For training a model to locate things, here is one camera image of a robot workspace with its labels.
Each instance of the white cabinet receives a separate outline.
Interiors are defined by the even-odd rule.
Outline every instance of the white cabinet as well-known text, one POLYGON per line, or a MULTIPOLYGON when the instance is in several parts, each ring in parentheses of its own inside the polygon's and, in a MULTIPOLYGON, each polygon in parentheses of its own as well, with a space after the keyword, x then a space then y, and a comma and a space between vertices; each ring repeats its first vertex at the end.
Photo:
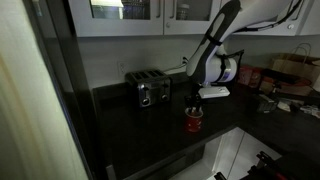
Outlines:
POLYGON ((258 164, 256 155, 260 151, 275 160, 281 157, 242 129, 235 128, 208 142, 202 159, 170 180, 214 180, 213 176, 218 172, 228 180, 238 180, 247 176, 250 168, 258 164))
POLYGON ((241 179, 248 175, 252 166, 258 164, 259 159, 256 155, 260 151, 264 151, 273 159, 281 157, 242 129, 235 128, 222 136, 212 172, 221 172, 228 180, 241 179))
POLYGON ((320 34, 320 1, 314 0, 312 4, 309 5, 310 10, 308 16, 305 18, 304 25, 301 28, 299 35, 318 35, 320 34))
MULTIPOLYGON (((221 5, 224 5, 230 0, 222 0, 221 5)), ((271 35, 271 36, 296 36, 299 34, 301 28, 303 28, 304 21, 309 14, 310 7, 312 6, 314 0, 303 0, 302 4, 298 8, 298 10, 284 23, 276 26, 272 29, 258 31, 258 32, 241 32, 236 33, 237 35, 271 35)), ((298 2, 298 0, 292 0, 290 5, 277 17, 269 20, 269 22, 263 22, 251 27, 263 27, 270 24, 273 24, 280 19, 282 19, 289 10, 293 8, 293 6, 298 2)))
POLYGON ((203 34, 221 0, 69 0, 78 37, 203 34))
POLYGON ((221 0, 166 0, 164 13, 164 34, 204 34, 220 10, 221 0), (179 17, 183 5, 187 19, 179 17))
POLYGON ((238 180, 248 175, 248 171, 253 165, 257 165, 259 159, 257 154, 263 151, 272 159, 279 159, 281 156, 256 138, 245 133, 238 150, 236 159, 234 160, 228 180, 238 180))
POLYGON ((91 2, 93 0, 69 0, 78 37, 163 34, 163 0, 110 6, 113 9, 105 9, 108 6, 103 4, 94 6, 91 2))

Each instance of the red mug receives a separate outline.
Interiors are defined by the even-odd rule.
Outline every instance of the red mug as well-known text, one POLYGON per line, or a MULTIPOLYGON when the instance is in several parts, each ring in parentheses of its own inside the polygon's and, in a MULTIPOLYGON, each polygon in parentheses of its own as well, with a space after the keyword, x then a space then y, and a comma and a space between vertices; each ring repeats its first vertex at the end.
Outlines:
POLYGON ((189 112, 189 109, 187 108, 185 110, 185 113, 187 115, 185 129, 189 132, 198 132, 201 129, 202 124, 202 116, 203 112, 200 109, 198 112, 195 111, 195 108, 192 109, 191 112, 189 112))

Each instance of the silver toaster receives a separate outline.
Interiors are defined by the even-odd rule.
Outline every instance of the silver toaster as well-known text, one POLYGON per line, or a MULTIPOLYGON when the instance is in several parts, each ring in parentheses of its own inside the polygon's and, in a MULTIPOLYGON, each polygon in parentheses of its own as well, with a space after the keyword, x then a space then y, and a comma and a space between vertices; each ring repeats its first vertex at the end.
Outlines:
POLYGON ((125 76, 128 93, 138 107, 147 107, 171 99, 172 80, 157 69, 130 72, 125 76))

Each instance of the kitchen counter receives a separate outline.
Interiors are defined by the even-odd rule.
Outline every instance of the kitchen counter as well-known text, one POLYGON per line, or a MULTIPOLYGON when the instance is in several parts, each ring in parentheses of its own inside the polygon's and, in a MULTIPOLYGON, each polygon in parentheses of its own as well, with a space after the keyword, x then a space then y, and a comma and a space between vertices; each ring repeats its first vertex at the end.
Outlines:
POLYGON ((190 89, 190 83, 175 84, 171 102, 142 110, 132 106, 124 84, 93 90, 105 166, 112 164, 118 179, 144 177, 235 127, 280 154, 298 151, 320 162, 320 120, 281 110, 248 113, 241 88, 203 105, 201 131, 186 132, 184 96, 190 89))

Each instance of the cable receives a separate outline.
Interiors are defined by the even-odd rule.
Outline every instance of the cable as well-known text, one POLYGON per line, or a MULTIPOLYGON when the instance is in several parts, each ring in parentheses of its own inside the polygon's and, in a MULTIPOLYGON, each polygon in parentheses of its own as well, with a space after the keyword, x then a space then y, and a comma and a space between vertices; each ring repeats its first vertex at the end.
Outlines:
POLYGON ((163 70, 163 72, 168 72, 168 71, 171 71, 171 70, 180 69, 182 67, 185 67, 189 63, 189 60, 186 57, 183 57, 182 59, 183 59, 182 64, 180 64, 180 65, 178 65, 176 67, 165 69, 165 70, 163 70))
POLYGON ((315 88, 313 88, 313 87, 310 86, 310 85, 308 85, 308 86, 309 86, 314 92, 316 92, 318 96, 320 96, 320 92, 319 92, 319 91, 317 91, 315 88))
MULTIPOLYGON (((236 155, 235 155, 235 157, 234 157, 234 159, 233 159, 233 161, 232 161, 231 170, 232 170, 232 168, 234 168, 233 166, 234 166, 234 163, 236 162, 236 159, 237 159, 236 157, 237 157, 238 154, 239 154, 240 147, 241 147, 241 144, 242 144, 242 141, 243 141, 243 139, 244 139, 245 134, 246 134, 246 133, 243 132, 243 135, 242 135, 242 137, 241 137, 240 144, 239 144, 239 146, 238 146, 236 155)), ((227 179, 229 179, 229 176, 230 176, 230 174, 231 174, 231 170, 230 170, 229 173, 228 173, 227 179)))
POLYGON ((282 24, 283 22, 285 22, 287 19, 289 19, 289 17, 292 16, 292 14, 299 8, 299 6, 302 3, 302 1, 303 0, 299 0, 299 2, 296 3, 296 5, 292 8, 292 10, 284 18, 282 18, 278 22, 275 22, 275 23, 267 25, 267 26, 261 26, 261 27, 256 27, 256 28, 245 27, 245 28, 239 29, 236 32, 254 32, 254 31, 262 31, 262 30, 267 30, 267 29, 274 28, 274 27, 282 24))

